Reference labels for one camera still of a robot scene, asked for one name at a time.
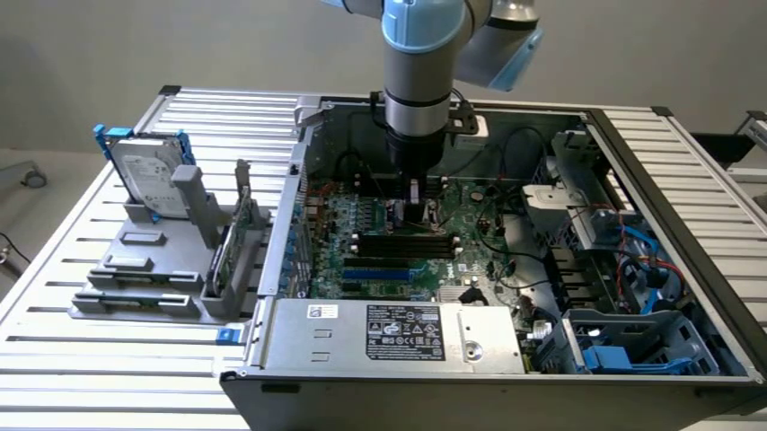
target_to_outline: white wall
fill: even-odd
[[[544,44],[511,94],[667,105],[694,129],[767,109],[765,0],[539,0]],[[0,146],[95,151],[90,127],[135,124],[163,84],[367,92],[378,23],[319,0],[3,0]]]

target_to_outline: metal bracket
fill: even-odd
[[[332,109],[332,105],[323,106],[322,96],[302,96],[296,101],[294,110],[294,119],[296,128],[307,128],[323,122],[324,109]]]
[[[454,135],[475,135],[479,132],[479,123],[471,103],[462,101],[458,109],[450,111],[450,121],[444,131]]]

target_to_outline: black label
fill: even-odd
[[[440,307],[368,305],[366,353],[374,361],[443,361]]]

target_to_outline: gray component holder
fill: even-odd
[[[211,296],[206,277],[220,243],[219,219],[224,213],[215,195],[206,192],[196,166],[179,166],[172,182],[183,194],[190,220],[162,218],[155,222],[144,205],[124,204],[128,220],[79,293],[107,298],[75,296],[68,311],[74,318],[218,325],[239,319],[268,210],[252,201],[254,223],[243,238],[230,285],[220,297]],[[144,303],[156,306],[139,306]]]
[[[218,201],[206,193],[203,171],[194,165],[183,164],[172,173],[171,181],[183,194],[187,215],[200,231],[206,247],[212,250],[220,243],[216,223],[220,209]]]
[[[238,320],[240,303],[248,288],[263,230],[251,230],[244,235],[242,254],[238,260],[230,287],[220,298],[206,295],[204,276],[214,258],[196,227],[186,220],[163,219],[156,224],[124,222],[118,237],[98,268],[88,274],[88,285],[82,293],[115,294],[156,298],[167,295],[176,299],[159,302],[158,307],[120,307],[99,299],[74,298],[70,315],[76,319],[118,321],[172,321],[179,323],[226,324]],[[164,242],[135,243],[126,237],[159,237]],[[110,268],[114,259],[146,259],[154,262],[151,271]],[[154,285],[126,281],[126,276],[166,280]]]
[[[703,375],[718,375],[719,365],[711,356],[698,330],[682,312],[639,315],[603,314],[595,310],[570,310],[538,348],[538,367],[562,367],[566,374],[587,373],[576,337],[606,337],[631,357],[642,356],[660,340],[663,346],[643,360],[646,364],[689,357]]]

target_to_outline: blue tab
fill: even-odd
[[[100,151],[104,154],[107,160],[112,159],[112,152],[110,151],[110,146],[107,144],[107,137],[104,136],[104,129],[107,127],[103,124],[98,124],[94,128],[94,137],[96,138],[96,143],[99,144]]]
[[[192,154],[192,143],[190,142],[190,135],[183,130],[176,132],[176,137],[182,143],[182,158],[183,164],[196,164],[195,155]]]
[[[131,128],[111,128],[107,132],[108,137],[115,137],[118,139],[126,139],[134,135],[134,129]]]
[[[584,350],[586,368],[592,372],[623,372],[632,370],[628,354],[623,347],[591,346]]]
[[[216,345],[218,346],[238,346],[240,344],[240,330],[232,330],[230,328],[219,328],[219,334],[216,334]]]

